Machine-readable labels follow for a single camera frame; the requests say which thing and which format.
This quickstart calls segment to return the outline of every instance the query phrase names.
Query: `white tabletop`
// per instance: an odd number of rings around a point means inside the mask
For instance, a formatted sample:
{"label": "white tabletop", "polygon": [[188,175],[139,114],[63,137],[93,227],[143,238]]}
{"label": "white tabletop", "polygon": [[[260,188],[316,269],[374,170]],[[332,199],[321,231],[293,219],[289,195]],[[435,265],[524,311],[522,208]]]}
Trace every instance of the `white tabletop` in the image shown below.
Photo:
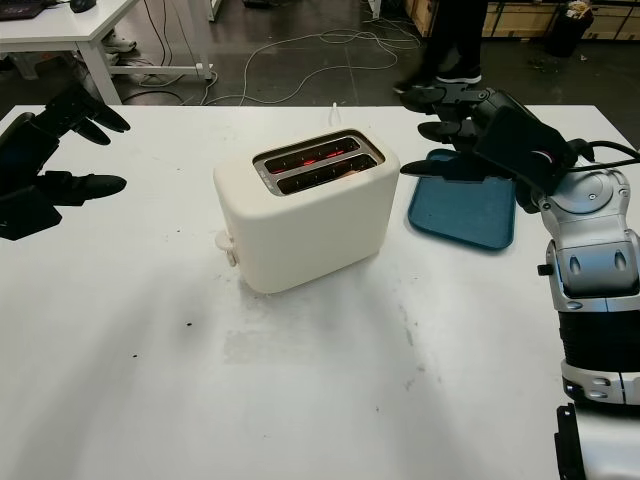
{"label": "white tabletop", "polygon": [[98,0],[86,12],[73,13],[65,3],[48,8],[29,20],[0,23],[0,51],[2,44],[36,42],[90,41],[137,0]]}
{"label": "white tabletop", "polygon": [[[623,141],[594,107],[532,110],[567,138]],[[518,210],[513,245],[480,252],[412,231],[401,177],[377,256],[258,295],[214,247],[211,171],[316,134],[329,109],[118,111],[129,133],[70,134],[47,168],[127,188],[0,242],[0,478],[557,478],[567,399],[539,216]],[[341,116],[402,163],[436,146],[398,107]]]}

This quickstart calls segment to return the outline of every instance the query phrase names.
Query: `toaster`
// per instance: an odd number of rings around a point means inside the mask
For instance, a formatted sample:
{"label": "toaster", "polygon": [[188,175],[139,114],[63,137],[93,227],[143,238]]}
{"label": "toaster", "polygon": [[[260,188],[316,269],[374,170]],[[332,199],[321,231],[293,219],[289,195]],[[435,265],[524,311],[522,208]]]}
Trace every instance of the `toaster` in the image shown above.
{"label": "toaster", "polygon": [[344,127],[226,161],[213,173],[227,227],[216,244],[261,293],[331,273],[382,246],[399,170],[370,133]]}

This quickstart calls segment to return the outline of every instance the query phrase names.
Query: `black shoe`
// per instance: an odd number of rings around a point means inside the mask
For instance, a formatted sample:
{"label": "black shoe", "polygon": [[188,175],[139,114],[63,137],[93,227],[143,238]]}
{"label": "black shoe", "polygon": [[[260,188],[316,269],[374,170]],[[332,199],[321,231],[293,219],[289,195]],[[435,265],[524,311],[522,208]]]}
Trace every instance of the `black shoe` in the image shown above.
{"label": "black shoe", "polygon": [[436,75],[436,80],[442,83],[468,83],[469,85],[475,85],[482,80],[482,71],[480,70],[480,65],[469,68],[457,64],[451,70]]}
{"label": "black shoe", "polygon": [[409,78],[394,83],[393,91],[398,95],[402,95],[404,92],[407,92],[414,87],[426,87],[430,85],[431,82],[432,78],[416,73],[411,75]]}

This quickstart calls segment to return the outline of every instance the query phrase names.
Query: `gray floor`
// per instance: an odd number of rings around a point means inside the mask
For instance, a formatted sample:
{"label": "gray floor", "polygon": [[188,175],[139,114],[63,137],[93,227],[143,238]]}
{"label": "gray floor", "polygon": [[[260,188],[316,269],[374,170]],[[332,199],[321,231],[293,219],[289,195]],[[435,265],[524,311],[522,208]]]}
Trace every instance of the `gray floor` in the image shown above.
{"label": "gray floor", "polygon": [[[175,65],[191,63],[176,14],[167,1],[167,38],[173,49]],[[156,25],[162,34],[162,0],[147,0]],[[186,24],[184,5],[178,11]],[[366,23],[371,14],[360,0],[289,0],[268,10],[244,8],[241,0],[223,0],[218,20],[210,24],[208,50],[219,75],[208,99],[241,94],[244,68],[252,52],[281,40],[321,33],[338,28],[375,32],[380,37],[409,39],[416,34],[406,17],[392,16],[393,25]],[[135,35],[139,56],[160,63],[162,50],[151,28],[141,1],[119,25],[119,33]],[[187,31],[193,44],[193,36]],[[247,75],[247,95],[276,101],[293,93],[311,72],[333,66],[310,78],[298,94],[281,105],[397,105],[391,91],[394,81],[411,72],[420,61],[420,48],[411,42],[394,43],[391,49],[397,63],[381,70],[358,67],[382,67],[393,63],[393,56],[373,40],[356,39],[345,44],[323,43],[309,38],[272,47],[256,55]],[[570,59],[556,59],[544,53],[539,43],[486,41],[483,45],[483,85],[503,89],[528,104],[594,104],[631,141],[640,146],[640,44],[582,43]],[[15,71],[0,73],[0,116],[15,104],[41,104],[74,79],[73,69],[60,62],[50,62],[40,69],[40,79],[25,81]],[[140,78],[116,77],[122,97],[148,90],[137,85]],[[198,104],[204,82],[185,77],[166,87],[188,104]],[[238,104],[238,98],[217,104]],[[129,103],[180,103],[166,94],[137,97]],[[252,105],[255,102],[245,101]]]}

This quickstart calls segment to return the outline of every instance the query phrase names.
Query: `toaster lever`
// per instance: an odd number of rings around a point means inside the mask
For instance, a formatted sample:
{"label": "toaster lever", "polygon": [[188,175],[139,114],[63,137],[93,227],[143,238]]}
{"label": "toaster lever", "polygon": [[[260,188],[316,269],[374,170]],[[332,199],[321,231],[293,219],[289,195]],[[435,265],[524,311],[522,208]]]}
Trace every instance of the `toaster lever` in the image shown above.
{"label": "toaster lever", "polygon": [[227,254],[229,265],[235,267],[238,264],[235,248],[233,247],[233,238],[227,232],[218,232],[216,235],[216,247]]}

